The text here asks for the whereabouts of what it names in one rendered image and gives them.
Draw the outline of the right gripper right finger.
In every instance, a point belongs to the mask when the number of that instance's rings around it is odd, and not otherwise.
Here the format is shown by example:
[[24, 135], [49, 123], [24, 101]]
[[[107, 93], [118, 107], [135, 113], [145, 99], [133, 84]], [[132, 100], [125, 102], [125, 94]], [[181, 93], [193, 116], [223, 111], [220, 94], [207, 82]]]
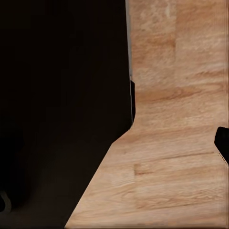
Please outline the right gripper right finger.
[[214, 144], [229, 164], [229, 128], [218, 127]]

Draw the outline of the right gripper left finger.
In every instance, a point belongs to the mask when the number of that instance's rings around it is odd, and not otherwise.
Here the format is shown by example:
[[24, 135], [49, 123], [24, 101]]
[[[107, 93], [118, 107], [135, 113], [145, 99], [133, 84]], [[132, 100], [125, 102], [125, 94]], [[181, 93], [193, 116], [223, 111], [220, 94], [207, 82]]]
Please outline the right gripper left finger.
[[0, 183], [24, 146], [20, 127], [0, 132]]

